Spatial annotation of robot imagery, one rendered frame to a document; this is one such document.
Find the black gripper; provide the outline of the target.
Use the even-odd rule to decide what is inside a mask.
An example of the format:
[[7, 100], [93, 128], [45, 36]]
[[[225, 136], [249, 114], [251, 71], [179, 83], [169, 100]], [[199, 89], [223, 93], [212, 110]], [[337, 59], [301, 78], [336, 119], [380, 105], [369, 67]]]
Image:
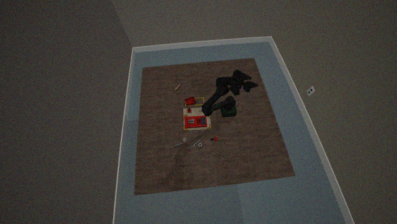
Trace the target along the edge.
[[239, 72], [238, 70], [235, 70], [233, 76], [231, 77], [230, 83], [233, 84], [238, 82], [239, 87], [242, 87], [243, 85], [244, 90], [246, 92], [249, 92], [252, 87], [256, 87], [258, 86], [258, 84], [251, 81], [246, 81], [246, 82], [243, 81], [248, 79], [252, 79], [252, 78], [242, 72]]

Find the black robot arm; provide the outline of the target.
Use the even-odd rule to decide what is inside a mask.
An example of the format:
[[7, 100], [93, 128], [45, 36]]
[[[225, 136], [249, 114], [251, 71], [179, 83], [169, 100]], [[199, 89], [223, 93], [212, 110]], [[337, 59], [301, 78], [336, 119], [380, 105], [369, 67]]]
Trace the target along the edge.
[[[236, 104], [232, 96], [228, 96], [224, 101], [214, 104], [221, 96], [227, 94], [229, 90], [232, 90], [235, 96], [240, 94], [241, 87], [238, 87], [238, 82], [231, 84], [230, 80], [231, 77], [218, 77], [216, 79], [216, 92], [202, 106], [202, 112], [205, 116], [210, 116], [213, 111], [223, 107], [225, 110], [232, 110], [232, 107]], [[231, 85], [231, 87], [228, 87], [228, 85]]]

